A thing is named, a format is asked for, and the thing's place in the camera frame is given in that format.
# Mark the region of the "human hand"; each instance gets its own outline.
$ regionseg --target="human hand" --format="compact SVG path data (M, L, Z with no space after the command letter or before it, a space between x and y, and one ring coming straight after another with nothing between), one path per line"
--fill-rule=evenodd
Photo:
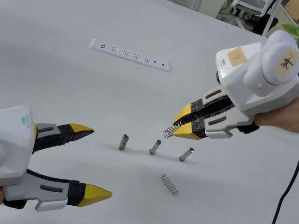
M4 193L3 193L2 188L0 188L0 204L3 203L3 200L4 200Z
M257 114L254 122L258 126L274 126L299 133L299 97L284 107Z

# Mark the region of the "black cable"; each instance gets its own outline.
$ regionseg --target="black cable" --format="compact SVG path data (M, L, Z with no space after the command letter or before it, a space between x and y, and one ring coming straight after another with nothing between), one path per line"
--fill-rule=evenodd
M280 211L282 202L283 202L285 196L289 193L289 191L290 191L292 185L294 184L294 182L295 182L295 180L296 180L296 177L297 177L297 174L298 174L298 171L299 171L299 161L298 161L298 163L297 163L297 166L296 166L296 168L295 168L293 177L291 178L291 181L290 181L288 187L285 189L284 193L283 193L282 196L280 197L280 200L279 200L279 202L278 202L278 205L277 205L277 208L276 208L276 211L275 211L273 220L272 220L272 224L275 224L275 223L276 223L276 220L277 220L277 217L278 217L278 214L279 214L279 211Z

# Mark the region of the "power socket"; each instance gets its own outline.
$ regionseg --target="power socket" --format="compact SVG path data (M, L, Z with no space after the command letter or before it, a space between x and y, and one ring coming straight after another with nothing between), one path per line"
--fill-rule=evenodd
M167 72L170 71L169 63L166 60L161 60L153 56L135 52L133 50L120 48L112 44L106 44L103 41L97 41L96 39L93 39L90 44L90 48L93 50L99 50L111 55L122 57L133 62L144 64L156 69Z

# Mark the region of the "label sticker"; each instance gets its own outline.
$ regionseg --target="label sticker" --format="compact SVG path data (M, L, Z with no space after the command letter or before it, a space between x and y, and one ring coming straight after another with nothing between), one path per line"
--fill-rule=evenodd
M275 66L275 71L280 77L286 78L298 58L299 54L293 48L289 47Z
M247 62L247 58L245 57L241 47L238 47L232 50L231 52L229 52L228 58L233 67L238 66L239 64L242 64L244 62Z

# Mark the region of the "white plastic casing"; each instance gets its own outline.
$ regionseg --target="white plastic casing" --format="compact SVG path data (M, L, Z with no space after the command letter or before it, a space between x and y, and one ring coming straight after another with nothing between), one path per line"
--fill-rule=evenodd
M34 147L31 110L19 106L0 110L0 186L13 184L27 170Z
M277 99L298 85L299 60L292 68L289 65L290 71L284 79L281 79L275 71L275 66L288 47L296 52L299 51L296 42L289 34L284 31L276 31L263 48L261 43L242 46L247 62L235 67L232 67L228 58L228 53L234 49L226 49L217 53L216 64L220 83L239 110L248 116L253 116L256 113L274 110L289 103L283 99L278 102ZM267 103L267 107L260 106L265 103Z

